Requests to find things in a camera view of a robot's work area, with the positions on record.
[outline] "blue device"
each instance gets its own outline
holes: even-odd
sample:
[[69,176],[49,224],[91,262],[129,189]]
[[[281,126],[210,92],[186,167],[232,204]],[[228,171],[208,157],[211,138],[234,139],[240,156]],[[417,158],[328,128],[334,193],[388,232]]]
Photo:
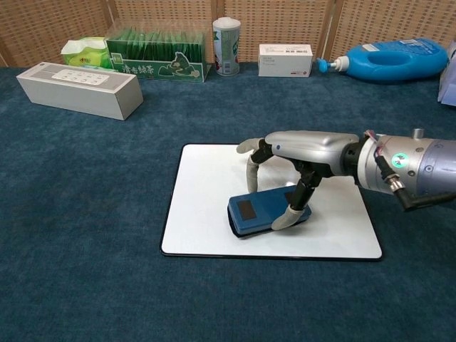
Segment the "blue device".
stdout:
[[[285,212],[295,189],[296,185],[292,185],[231,197],[228,218],[234,235],[245,237],[271,231],[272,222]],[[296,224],[306,221],[311,213],[310,207],[306,206]]]
[[366,81],[393,82],[426,78],[448,63],[447,51],[427,38],[359,45],[330,63],[318,58],[318,69],[345,72]]

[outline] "box label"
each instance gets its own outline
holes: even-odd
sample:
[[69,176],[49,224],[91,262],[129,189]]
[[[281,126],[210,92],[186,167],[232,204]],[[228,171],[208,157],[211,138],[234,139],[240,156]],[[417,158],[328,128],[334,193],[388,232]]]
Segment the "box label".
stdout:
[[111,56],[113,68],[121,73],[134,74],[138,78],[204,82],[202,63],[190,63],[183,53],[176,52],[173,61],[137,61]]
[[239,29],[231,31],[214,30],[215,69],[220,75],[235,75],[239,72],[237,52]]
[[404,41],[387,41],[371,44],[380,51],[405,51],[417,55],[432,55],[438,52],[438,48],[429,41],[417,38]]
[[302,46],[268,46],[264,50],[267,53],[308,53]]

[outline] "blue detergent bottle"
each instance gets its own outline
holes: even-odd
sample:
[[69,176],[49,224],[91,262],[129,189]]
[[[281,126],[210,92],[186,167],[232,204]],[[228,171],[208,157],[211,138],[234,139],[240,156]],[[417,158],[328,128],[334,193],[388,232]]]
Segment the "blue detergent bottle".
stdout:
[[332,63],[317,59],[322,73],[335,70],[379,82],[427,78],[440,73],[447,63],[447,51],[427,38],[359,45]]

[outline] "wicker screen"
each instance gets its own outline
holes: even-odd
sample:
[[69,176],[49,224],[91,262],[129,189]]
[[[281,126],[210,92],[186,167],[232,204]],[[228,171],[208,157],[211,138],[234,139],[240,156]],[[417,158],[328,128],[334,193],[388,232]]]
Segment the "wicker screen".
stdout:
[[447,47],[456,34],[456,1],[341,0],[325,57],[358,44],[427,37]]
[[225,16],[241,21],[239,60],[258,61],[260,43],[311,44],[316,55],[327,0],[225,0]]
[[62,63],[66,41],[105,34],[110,25],[107,10],[105,0],[1,0],[2,55],[8,56],[10,66]]
[[[212,27],[216,3],[211,0],[110,0],[121,21],[153,21],[154,19],[194,20]],[[206,59],[214,60],[212,37],[206,39]]]

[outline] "white board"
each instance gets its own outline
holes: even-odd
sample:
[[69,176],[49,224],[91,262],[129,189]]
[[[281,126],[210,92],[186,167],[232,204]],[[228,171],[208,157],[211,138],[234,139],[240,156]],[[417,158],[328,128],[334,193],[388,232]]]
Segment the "white board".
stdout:
[[[246,258],[379,259],[382,255],[352,177],[323,179],[309,202],[311,217],[294,227],[236,237],[228,200],[247,193],[249,153],[236,145],[186,145],[162,236],[165,255]],[[296,184],[299,173],[280,157],[260,165],[259,191]]]

